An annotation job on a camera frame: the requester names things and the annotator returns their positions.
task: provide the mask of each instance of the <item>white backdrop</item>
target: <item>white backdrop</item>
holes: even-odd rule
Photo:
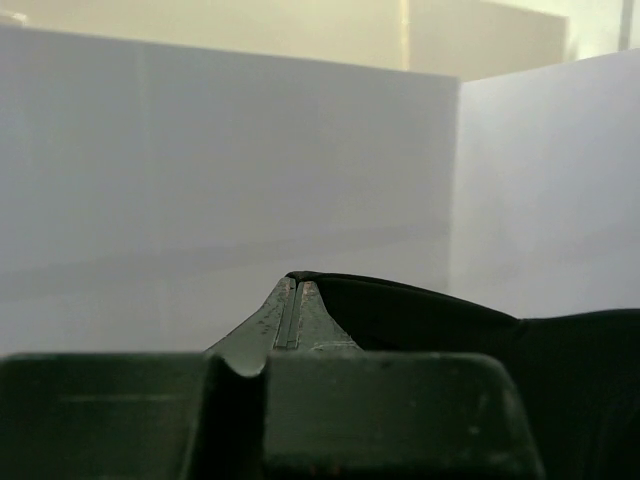
[[[446,289],[455,79],[0,29],[0,352],[206,348],[290,270]]]
[[[640,307],[640,51],[466,83],[451,290],[522,316]]]

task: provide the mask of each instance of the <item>black cloth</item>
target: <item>black cloth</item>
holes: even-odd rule
[[[640,478],[640,309],[517,319],[380,279],[289,276],[316,282],[329,314],[364,349],[475,352],[501,361],[549,479]]]

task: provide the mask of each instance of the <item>white panel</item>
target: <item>white panel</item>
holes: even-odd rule
[[[204,348],[289,270],[446,288],[456,80],[17,29],[0,52],[0,351]]]
[[[464,84],[452,293],[525,316],[639,307],[640,51]]]

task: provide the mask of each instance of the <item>black fabric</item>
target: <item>black fabric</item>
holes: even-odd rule
[[[516,319],[428,290],[296,272],[365,349],[477,352],[523,398],[548,478],[640,478],[640,310]]]

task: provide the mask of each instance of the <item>dark vertical pole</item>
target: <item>dark vertical pole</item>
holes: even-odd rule
[[[629,50],[631,47],[631,29],[633,25],[633,11],[635,0],[622,0],[622,14],[620,15],[620,37],[618,51]]]

